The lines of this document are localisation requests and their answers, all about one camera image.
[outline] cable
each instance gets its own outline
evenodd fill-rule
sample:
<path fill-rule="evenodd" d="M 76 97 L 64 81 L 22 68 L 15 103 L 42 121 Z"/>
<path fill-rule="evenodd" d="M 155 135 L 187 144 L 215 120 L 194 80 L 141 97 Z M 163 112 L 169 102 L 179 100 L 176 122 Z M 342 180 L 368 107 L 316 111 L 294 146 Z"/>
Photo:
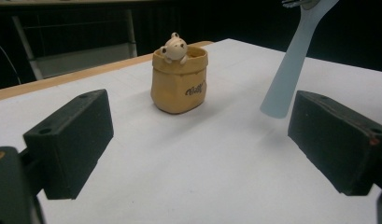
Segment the cable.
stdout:
<path fill-rule="evenodd" d="M 7 56 L 7 53 L 6 53 L 5 50 L 1 47 L 1 45 L 0 45 L 0 50 L 2 50 L 2 52 L 3 52 L 3 53 L 5 54 L 5 56 L 7 57 L 7 60 L 9 61 L 10 65 L 12 66 L 13 71 L 14 71 L 15 74 L 16 74 L 16 79 L 18 80 L 19 85 L 21 85 L 21 81 L 20 81 L 20 78 L 19 78 L 19 74 L 17 73 L 15 66 L 13 65 L 12 61 L 9 59 L 9 56 Z"/>

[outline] figurine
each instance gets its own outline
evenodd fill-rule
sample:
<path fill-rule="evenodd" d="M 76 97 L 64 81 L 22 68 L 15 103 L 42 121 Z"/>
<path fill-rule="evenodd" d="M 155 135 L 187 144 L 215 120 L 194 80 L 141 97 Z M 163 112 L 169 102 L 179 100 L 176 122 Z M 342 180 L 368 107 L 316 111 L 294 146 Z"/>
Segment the figurine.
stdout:
<path fill-rule="evenodd" d="M 161 47 L 160 51 L 167 63 L 171 63 L 173 60 L 180 60 L 179 63 L 184 64 L 188 60 L 188 45 L 177 33 L 171 34 L 171 39 Z"/>

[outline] white animal figurine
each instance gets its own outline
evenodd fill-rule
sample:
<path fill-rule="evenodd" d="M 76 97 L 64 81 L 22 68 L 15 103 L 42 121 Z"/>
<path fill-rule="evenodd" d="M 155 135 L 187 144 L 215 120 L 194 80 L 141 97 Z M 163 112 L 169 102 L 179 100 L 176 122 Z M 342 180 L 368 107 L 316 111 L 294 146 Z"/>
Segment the white animal figurine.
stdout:
<path fill-rule="evenodd" d="M 174 60 L 180 60 L 181 64 L 184 64 L 188 60 L 188 45 L 179 38 L 179 34 L 172 33 L 171 39 L 169 39 L 164 46 L 161 47 L 161 54 L 167 63 L 171 63 Z"/>

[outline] dark background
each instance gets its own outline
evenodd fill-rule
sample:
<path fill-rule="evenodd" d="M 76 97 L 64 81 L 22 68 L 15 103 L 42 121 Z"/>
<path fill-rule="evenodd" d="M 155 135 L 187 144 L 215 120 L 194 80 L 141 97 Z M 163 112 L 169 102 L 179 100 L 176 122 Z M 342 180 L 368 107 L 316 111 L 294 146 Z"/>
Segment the dark background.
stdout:
<path fill-rule="evenodd" d="M 0 8 L 0 89 L 35 81 L 11 16 L 23 26 L 91 24 L 27 29 L 36 57 L 117 45 L 128 41 L 125 9 L 131 9 L 138 55 L 158 49 L 178 32 L 188 43 L 232 38 L 286 51 L 300 19 L 300 9 L 281 1 L 154 1 L 55 8 Z M 382 0 L 340 0 L 319 23 L 308 57 L 382 71 Z"/>

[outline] brown bag-shaped container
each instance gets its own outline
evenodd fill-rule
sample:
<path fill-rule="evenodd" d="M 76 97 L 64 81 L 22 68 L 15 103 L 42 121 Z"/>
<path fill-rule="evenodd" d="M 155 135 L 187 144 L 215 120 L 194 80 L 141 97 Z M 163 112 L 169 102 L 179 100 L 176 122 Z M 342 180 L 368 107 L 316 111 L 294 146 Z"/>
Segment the brown bag-shaped container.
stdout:
<path fill-rule="evenodd" d="M 170 114 L 194 109 L 205 100 L 206 68 L 205 49 L 188 46 L 188 60 L 167 63 L 157 49 L 153 53 L 153 78 L 150 96 L 155 105 Z"/>

